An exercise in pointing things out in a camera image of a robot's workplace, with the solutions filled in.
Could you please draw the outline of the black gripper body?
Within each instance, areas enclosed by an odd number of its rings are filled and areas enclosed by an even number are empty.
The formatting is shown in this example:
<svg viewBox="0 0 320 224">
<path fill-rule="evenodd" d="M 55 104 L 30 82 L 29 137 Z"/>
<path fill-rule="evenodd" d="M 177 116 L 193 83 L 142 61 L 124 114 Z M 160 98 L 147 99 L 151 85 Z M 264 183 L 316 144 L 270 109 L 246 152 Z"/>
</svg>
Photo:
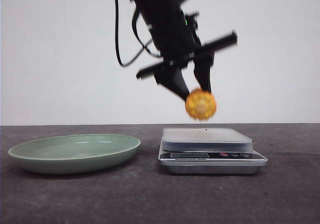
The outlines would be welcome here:
<svg viewBox="0 0 320 224">
<path fill-rule="evenodd" d="M 185 15 L 175 0 L 136 0 L 137 13 L 150 26 L 149 32 L 163 60 L 139 70 L 137 78 L 154 75 L 168 67 L 185 68 L 194 59 L 214 55 L 216 51 L 237 43 L 235 32 L 202 45 L 197 34 L 197 14 Z"/>
</svg>

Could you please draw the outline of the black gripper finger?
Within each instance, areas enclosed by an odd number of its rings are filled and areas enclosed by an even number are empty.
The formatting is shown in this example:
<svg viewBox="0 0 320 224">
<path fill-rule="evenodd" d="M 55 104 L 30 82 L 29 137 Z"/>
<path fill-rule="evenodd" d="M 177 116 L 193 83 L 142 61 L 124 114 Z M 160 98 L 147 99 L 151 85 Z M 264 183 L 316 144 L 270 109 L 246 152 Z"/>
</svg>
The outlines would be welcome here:
<svg viewBox="0 0 320 224">
<path fill-rule="evenodd" d="M 154 77 L 158 84 L 163 85 L 184 101 L 187 100 L 190 92 L 183 78 L 181 68 L 176 66 L 162 68 L 155 71 Z"/>
<path fill-rule="evenodd" d="M 211 66 L 214 64 L 214 55 L 208 55 L 194 59 L 194 76 L 198 81 L 200 88 L 209 93 L 211 90 Z"/>
</svg>

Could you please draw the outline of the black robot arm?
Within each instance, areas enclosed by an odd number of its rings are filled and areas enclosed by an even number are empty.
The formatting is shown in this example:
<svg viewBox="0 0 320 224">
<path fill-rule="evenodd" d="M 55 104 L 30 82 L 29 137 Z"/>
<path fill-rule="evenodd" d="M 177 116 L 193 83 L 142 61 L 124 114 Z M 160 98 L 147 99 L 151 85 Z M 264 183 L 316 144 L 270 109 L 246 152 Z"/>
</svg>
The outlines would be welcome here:
<svg viewBox="0 0 320 224">
<path fill-rule="evenodd" d="M 186 0 L 133 0 L 135 14 L 142 15 L 150 26 L 152 41 L 163 60 L 139 70 L 136 77 L 153 75 L 163 85 L 183 100 L 190 94 L 182 69 L 194 62 L 194 76 L 201 90 L 211 92 L 210 68 L 216 51 L 237 43 L 235 32 L 216 41 L 202 45 L 196 34 L 197 13 L 186 15 L 181 4 Z"/>
</svg>

